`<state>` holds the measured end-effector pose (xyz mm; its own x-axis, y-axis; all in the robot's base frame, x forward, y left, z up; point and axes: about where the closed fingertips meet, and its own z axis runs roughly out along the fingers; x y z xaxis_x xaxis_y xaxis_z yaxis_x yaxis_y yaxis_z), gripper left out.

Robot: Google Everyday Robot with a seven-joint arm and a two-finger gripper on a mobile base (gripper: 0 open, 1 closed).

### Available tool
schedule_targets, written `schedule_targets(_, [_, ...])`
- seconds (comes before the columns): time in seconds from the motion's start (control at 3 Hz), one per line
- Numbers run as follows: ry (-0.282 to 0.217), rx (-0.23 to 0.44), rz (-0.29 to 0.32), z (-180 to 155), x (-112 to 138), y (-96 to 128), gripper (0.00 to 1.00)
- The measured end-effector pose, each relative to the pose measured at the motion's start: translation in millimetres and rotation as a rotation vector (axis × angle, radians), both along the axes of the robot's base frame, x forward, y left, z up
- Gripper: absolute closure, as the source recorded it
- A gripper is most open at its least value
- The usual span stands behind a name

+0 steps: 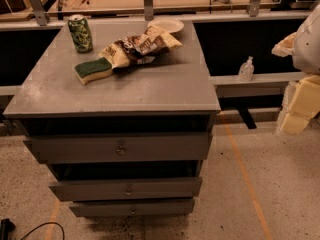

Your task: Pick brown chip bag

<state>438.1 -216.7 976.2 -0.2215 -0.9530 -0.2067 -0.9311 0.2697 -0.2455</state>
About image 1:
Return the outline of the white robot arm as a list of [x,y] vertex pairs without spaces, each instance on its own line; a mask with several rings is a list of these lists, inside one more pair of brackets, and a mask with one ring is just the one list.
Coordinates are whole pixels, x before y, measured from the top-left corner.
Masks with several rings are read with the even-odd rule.
[[272,53],[279,57],[291,56],[296,69],[309,74],[320,74],[320,5],[317,5],[298,30],[278,44]]

